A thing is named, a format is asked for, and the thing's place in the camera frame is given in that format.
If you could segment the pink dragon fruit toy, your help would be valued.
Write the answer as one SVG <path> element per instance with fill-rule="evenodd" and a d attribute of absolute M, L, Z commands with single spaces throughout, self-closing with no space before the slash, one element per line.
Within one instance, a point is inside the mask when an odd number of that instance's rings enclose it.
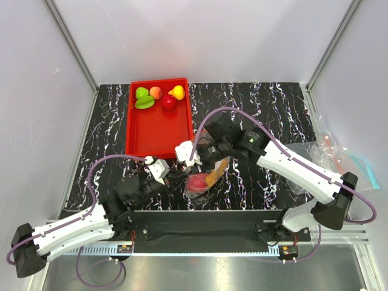
<path fill-rule="evenodd" d="M 186 179 L 186 192 L 191 193 L 203 193 L 207 190 L 208 185 L 206 183 L 205 173 L 190 175 Z"/>

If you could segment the orange ginger root toy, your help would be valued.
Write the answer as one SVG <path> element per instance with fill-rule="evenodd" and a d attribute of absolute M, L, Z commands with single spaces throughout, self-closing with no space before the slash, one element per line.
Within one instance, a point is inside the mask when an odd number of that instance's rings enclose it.
<path fill-rule="evenodd" d="M 224 158 L 215 163 L 215 168 L 205 178 L 208 187 L 212 187 L 223 176 L 228 165 L 229 158 Z"/>

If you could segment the clear bag orange zipper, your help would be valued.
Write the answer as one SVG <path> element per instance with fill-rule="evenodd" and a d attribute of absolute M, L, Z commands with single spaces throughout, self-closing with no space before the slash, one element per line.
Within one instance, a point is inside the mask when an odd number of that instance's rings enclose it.
<path fill-rule="evenodd" d="M 188 199 L 197 199 L 210 190 L 225 174 L 230 158 L 226 157 L 220 161 L 214 162 L 210 165 L 209 170 L 203 170 L 203 164 L 199 163 L 198 149 L 200 146 L 207 146 L 212 141 L 211 136 L 206 130 L 202 130 L 199 136 L 199 143 L 197 149 L 193 155 L 193 159 L 189 160 L 191 151 L 193 149 L 192 141 L 182 142 L 175 148 L 177 154 L 177 160 L 184 164 L 184 166 L 191 170 L 191 173 L 186 179 L 184 194 Z"/>

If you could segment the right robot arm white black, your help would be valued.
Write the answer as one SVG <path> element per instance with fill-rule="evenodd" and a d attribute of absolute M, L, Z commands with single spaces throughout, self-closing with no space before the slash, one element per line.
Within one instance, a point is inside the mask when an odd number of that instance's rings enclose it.
<path fill-rule="evenodd" d="M 232 156 L 276 172 L 311 194 L 311 201 L 284 209 L 268 227 L 269 234 L 278 239 L 289 240 L 300 230 L 317 225 L 341 230 L 353 200 L 357 176 L 326 170 L 289 150 L 258 121 L 253 124 L 243 130 L 226 113 L 216 119 L 206 117 L 200 128 L 206 129 L 213 141 L 196 147 L 201 162 L 209 165 Z"/>

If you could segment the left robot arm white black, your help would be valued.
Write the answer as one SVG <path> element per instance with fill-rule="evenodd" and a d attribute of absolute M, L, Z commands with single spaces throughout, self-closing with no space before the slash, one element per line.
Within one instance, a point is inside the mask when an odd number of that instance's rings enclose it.
<path fill-rule="evenodd" d="M 172 170 L 160 179 L 151 176 L 143 181 L 137 176 L 126 176 L 94 207 L 41 227 L 32 227 L 29 223 L 19 226 L 11 242 L 10 255 L 16 276 L 34 275 L 48 262 L 78 247 L 126 239 L 133 228 L 133 212 L 158 195 L 171 194 L 187 176 L 180 170 Z"/>

